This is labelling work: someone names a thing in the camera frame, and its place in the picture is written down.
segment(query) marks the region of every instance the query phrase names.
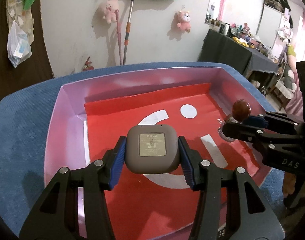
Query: tiled floor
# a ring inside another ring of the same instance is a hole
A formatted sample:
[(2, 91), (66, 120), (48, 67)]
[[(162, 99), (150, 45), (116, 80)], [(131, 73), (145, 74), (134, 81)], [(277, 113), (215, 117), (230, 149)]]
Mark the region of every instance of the tiled floor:
[(274, 97), (274, 95), (267, 95), (266, 100), (272, 105), (273, 108), (275, 108), (276, 112), (286, 114), (284, 108), (282, 108), (282, 110), (279, 111), (280, 102), (278, 102), (278, 100)]

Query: black table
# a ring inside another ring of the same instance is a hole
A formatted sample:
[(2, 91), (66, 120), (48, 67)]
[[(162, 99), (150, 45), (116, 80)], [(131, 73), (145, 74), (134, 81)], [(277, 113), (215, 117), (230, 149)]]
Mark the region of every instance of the black table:
[(242, 46), (214, 30), (208, 31), (198, 61), (227, 64), (243, 76), (247, 76), (250, 71), (277, 74), (278, 70), (278, 64), (262, 53)]

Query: white circle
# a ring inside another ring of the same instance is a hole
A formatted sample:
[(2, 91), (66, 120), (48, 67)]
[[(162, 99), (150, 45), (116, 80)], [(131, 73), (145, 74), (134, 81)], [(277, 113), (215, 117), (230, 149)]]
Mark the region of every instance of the white circle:
[(208, 161), (208, 160), (203, 160), (203, 161), (202, 161), (202, 166), (208, 167), (208, 166), (210, 166), (210, 165), (211, 165), (211, 162), (210, 162), (210, 161)]
[(186, 117), (189, 119), (195, 118), (197, 115), (197, 109), (192, 105), (183, 105), (180, 108), (180, 112), (183, 117)]
[(238, 167), (237, 171), (241, 174), (245, 173), (245, 169), (243, 167)]
[(103, 165), (103, 161), (102, 160), (96, 160), (94, 162), (94, 164), (95, 164), (95, 166), (101, 166), (101, 165)]

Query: metal screw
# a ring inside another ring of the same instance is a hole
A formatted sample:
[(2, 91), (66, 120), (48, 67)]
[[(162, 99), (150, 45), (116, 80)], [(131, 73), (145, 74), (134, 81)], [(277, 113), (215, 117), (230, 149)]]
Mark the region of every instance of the metal screw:
[(210, 164), (211, 164), (211, 162), (208, 161), (208, 160), (203, 160), (202, 161), (202, 166), (208, 167), (208, 166), (210, 166)]
[(245, 173), (245, 169), (243, 167), (238, 167), (237, 172), (243, 174)]
[(68, 171), (68, 168), (67, 168), (67, 167), (62, 167), (62, 168), (59, 170), (59, 172), (60, 172), (61, 174), (65, 174), (65, 173), (67, 173), (67, 171)]
[(103, 161), (102, 160), (96, 160), (94, 162), (94, 164), (95, 164), (95, 166), (101, 166), (101, 165), (103, 165)]

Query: white wall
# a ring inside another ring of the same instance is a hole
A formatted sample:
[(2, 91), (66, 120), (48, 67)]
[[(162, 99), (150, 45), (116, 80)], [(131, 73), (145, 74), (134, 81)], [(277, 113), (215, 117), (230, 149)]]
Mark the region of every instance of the white wall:
[(291, 43), (295, 44), (295, 42), (297, 40), (296, 36), (297, 36), (297, 32), (298, 32), (298, 27), (299, 27), (299, 18), (303, 16), (303, 8), (290, 0), (288, 0), (288, 4), (291, 8), (290, 15), (293, 20), (293, 29), (292, 30), (293, 30), (294, 34), (293, 34)]
[(264, 0), (226, 0), (223, 21), (237, 25), (248, 23), (251, 33), (256, 33)]
[[(95, 68), (119, 65), (116, 24), (108, 25), (96, 13), (101, 1), (41, 0), (45, 44), (56, 77), (81, 71), (89, 56)], [(130, 0), (119, 1), (124, 40)], [(196, 61), (208, 31), (204, 24), (208, 3), (209, 0), (135, 0), (127, 64)], [(171, 27), (174, 14), (183, 7), (190, 11), (192, 29), (181, 35)]]

